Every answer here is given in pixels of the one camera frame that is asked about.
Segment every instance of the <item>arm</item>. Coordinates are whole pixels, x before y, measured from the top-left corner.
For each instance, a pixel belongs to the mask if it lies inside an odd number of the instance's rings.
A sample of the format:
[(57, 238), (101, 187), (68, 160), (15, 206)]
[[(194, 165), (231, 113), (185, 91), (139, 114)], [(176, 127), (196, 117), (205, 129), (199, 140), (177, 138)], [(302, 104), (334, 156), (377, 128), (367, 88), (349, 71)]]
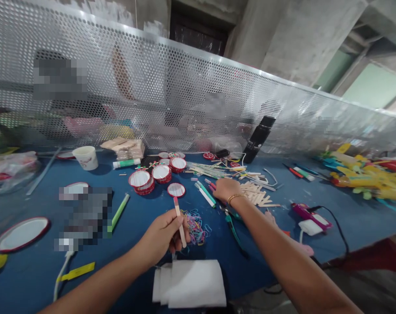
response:
[[(220, 179), (214, 196), (227, 201), (231, 195), (239, 193), (237, 181)], [(300, 313), (361, 313), (293, 240), (247, 197), (236, 197), (231, 205), (242, 217), (266, 262)]]
[(141, 240), (126, 254), (90, 276), (64, 297), (40, 313), (106, 313), (133, 281), (154, 266), (169, 248), (181, 250), (179, 227), (183, 224), (185, 238), (191, 241), (188, 222), (177, 218), (174, 209), (157, 217)]

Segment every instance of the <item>black thermos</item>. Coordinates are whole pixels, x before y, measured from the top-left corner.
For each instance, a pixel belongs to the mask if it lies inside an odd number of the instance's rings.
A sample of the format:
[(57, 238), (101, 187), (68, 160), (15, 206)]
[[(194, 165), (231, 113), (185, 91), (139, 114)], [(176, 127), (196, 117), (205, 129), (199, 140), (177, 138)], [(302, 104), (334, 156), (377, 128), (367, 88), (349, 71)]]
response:
[(275, 118), (269, 116), (264, 116), (262, 118), (262, 121), (256, 127), (249, 142), (247, 142), (245, 150), (243, 151), (246, 153), (246, 156), (243, 159), (245, 164), (249, 164), (253, 159), (255, 159), (256, 154), (258, 154), (263, 143), (268, 138), (269, 133), (271, 133), (271, 127), (275, 123), (275, 120)]

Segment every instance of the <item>forearm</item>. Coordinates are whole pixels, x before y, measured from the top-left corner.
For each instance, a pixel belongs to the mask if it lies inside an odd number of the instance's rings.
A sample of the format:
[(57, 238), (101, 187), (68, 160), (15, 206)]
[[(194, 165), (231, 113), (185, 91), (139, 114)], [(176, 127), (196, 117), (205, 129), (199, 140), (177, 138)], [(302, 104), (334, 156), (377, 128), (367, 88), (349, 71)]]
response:
[(127, 287), (147, 271), (139, 255), (135, 246), (40, 313), (106, 313)]
[(330, 278), (247, 198), (231, 202), (248, 227), (263, 257), (300, 312), (358, 313), (358, 308)]

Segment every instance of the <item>green-handled pliers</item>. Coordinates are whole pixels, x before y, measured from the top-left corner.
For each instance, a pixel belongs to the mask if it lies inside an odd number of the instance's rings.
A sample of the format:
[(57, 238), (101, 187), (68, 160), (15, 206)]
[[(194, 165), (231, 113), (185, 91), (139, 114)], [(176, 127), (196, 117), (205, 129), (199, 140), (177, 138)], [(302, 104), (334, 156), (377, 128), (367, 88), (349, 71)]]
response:
[(233, 233), (234, 239), (236, 239), (237, 244), (239, 245), (240, 248), (240, 252), (241, 254), (248, 259), (249, 258), (249, 254), (245, 251), (245, 249), (242, 246), (242, 243), (240, 242), (239, 237), (237, 236), (236, 230), (234, 229), (234, 225), (233, 225), (233, 221), (232, 221), (232, 217), (230, 217), (230, 212), (227, 209), (227, 207), (225, 206), (220, 206), (220, 209), (225, 213), (225, 220), (227, 221), (227, 224), (229, 225), (230, 230)]

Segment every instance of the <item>blue tablecloth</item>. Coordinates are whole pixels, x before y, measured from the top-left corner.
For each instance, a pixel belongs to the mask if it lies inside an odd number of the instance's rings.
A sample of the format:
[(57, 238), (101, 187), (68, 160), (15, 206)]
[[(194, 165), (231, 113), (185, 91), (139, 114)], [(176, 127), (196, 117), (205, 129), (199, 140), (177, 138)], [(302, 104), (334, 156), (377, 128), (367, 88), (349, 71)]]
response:
[[(133, 247), (158, 215), (173, 208), (173, 199), (166, 192), (167, 184), (157, 184), (150, 195), (139, 196), (127, 183), (134, 167), (112, 170), (115, 155), (109, 152), (98, 153), (98, 159), (99, 168), (91, 172), (82, 170), (76, 161), (56, 160), (30, 197), (25, 195), (28, 188), (0, 196), (0, 234), (13, 224), (34, 216), (45, 216), (51, 221), (50, 230), (40, 240), (21, 251), (9, 254), (7, 264), (0, 273), (0, 313), (34, 313), (52, 302), (54, 283), (65, 259), (64, 252), (54, 250), (54, 239), (59, 237), (70, 213), (69, 208), (64, 208), (58, 201), (59, 187), (78, 181), (87, 182), (92, 187), (112, 187), (113, 206), (109, 218), (118, 209), (124, 194), (128, 192), (131, 196), (112, 238), (99, 239), (96, 245), (83, 247), (83, 251), (76, 253), (71, 260), (70, 269), (91, 262), (96, 262), (95, 271), (100, 269)], [(208, 163), (201, 155), (187, 155), (186, 159)], [(282, 205), (270, 210), (279, 227), (290, 231), (294, 239), (298, 240), (300, 228), (297, 223), (300, 218), (290, 210), (293, 202), (303, 202), (309, 206), (324, 205), (332, 210), (340, 222), (351, 251), (396, 234), (396, 212), (377, 201), (364, 201), (362, 196), (353, 194), (349, 188), (337, 188), (317, 178), (314, 182), (296, 178), (282, 162), (292, 164), (293, 160), (257, 156), (248, 170), (264, 172), (265, 167), (276, 176), (280, 184), (284, 183), (277, 192), (267, 191), (274, 203)], [(299, 162), (314, 170), (328, 173), (315, 161)], [(194, 187), (191, 177), (193, 174), (173, 174), (172, 182), (181, 182), (187, 190), (186, 195), (179, 199), (180, 208), (198, 209), (203, 223), (208, 224), (212, 232), (205, 245), (190, 246), (189, 254), (178, 254), (179, 259), (217, 259), (223, 271), (228, 300), (274, 284), (276, 279), (247, 228), (234, 221), (237, 233), (251, 256), (249, 260), (240, 254), (225, 222), (225, 215), (208, 205)], [(318, 213), (335, 224), (327, 211), (320, 209)], [(314, 249), (315, 256), (321, 263), (345, 253), (344, 243), (336, 227), (329, 230), (327, 235), (305, 235), (304, 243)], [(162, 262), (170, 260), (171, 256), (167, 254)], [(93, 273), (66, 282), (61, 295)], [(153, 277), (154, 269), (150, 269), (138, 278), (117, 301), (111, 312), (124, 309), (130, 313), (164, 310), (164, 307), (159, 308), (151, 303)]]

